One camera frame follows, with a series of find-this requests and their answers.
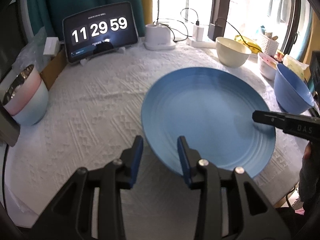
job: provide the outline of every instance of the digital clock display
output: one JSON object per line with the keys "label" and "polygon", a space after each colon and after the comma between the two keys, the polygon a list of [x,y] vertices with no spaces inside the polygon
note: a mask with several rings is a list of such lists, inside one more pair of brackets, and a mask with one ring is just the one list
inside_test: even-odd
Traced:
{"label": "digital clock display", "polygon": [[69,63],[138,42],[129,2],[77,13],[65,18],[62,25]]}

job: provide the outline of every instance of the screw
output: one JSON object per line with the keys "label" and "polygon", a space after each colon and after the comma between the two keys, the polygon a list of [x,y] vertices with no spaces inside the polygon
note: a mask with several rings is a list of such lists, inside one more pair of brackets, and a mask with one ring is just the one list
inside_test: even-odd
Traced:
{"label": "screw", "polygon": [[235,171],[236,171],[236,173],[238,173],[238,174],[244,174],[244,168],[242,168],[242,167],[236,167],[236,168],[235,168]]}
{"label": "screw", "polygon": [[85,174],[87,172],[87,169],[82,167],[82,168],[79,168],[77,170],[77,172],[78,172],[78,174],[83,175],[83,174]]}
{"label": "screw", "polygon": [[201,159],[201,160],[199,160],[198,163],[200,166],[208,166],[209,165],[209,161],[206,159]]}
{"label": "screw", "polygon": [[122,164],[122,160],[121,160],[121,159],[114,159],[114,160],[112,161],[112,163],[113,163],[114,165],[121,165],[121,164]]}

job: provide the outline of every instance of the white tablecloth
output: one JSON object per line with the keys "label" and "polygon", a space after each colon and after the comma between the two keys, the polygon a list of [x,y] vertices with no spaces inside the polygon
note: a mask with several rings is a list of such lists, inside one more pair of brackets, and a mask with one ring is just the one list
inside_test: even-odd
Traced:
{"label": "white tablecloth", "polygon": [[[124,54],[96,57],[84,67],[67,66],[49,92],[42,121],[22,127],[17,144],[9,150],[5,182],[17,204],[40,214],[78,167],[96,169],[118,157],[137,134],[143,134],[140,108],[145,93],[173,70],[191,66],[224,70],[250,84],[271,111],[280,111],[256,64],[247,61],[230,69],[209,53],[184,44],[172,51],[148,51],[140,43]],[[306,144],[276,131],[272,159],[255,178],[272,203],[297,183]],[[122,192],[127,238],[192,239],[198,198],[199,192],[190,191],[145,141],[137,183]]]}

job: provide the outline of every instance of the plate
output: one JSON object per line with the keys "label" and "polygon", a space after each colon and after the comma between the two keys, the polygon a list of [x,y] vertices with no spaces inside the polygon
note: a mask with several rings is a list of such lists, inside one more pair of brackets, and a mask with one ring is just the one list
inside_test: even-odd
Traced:
{"label": "plate", "polygon": [[177,139],[217,167],[242,166],[255,177],[269,162],[276,143],[272,126],[252,120],[269,111],[263,98],[241,79],[221,70],[191,67],[160,78],[146,94],[141,121],[159,159],[182,175]]}

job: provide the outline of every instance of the basket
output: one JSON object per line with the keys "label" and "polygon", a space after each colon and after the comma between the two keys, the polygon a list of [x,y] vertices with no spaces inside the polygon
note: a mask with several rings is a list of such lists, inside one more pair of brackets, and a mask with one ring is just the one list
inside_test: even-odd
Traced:
{"label": "basket", "polygon": [[279,43],[277,41],[268,38],[262,33],[260,33],[260,35],[258,36],[257,44],[260,46],[264,54],[267,54],[271,57],[275,56],[279,46]]}

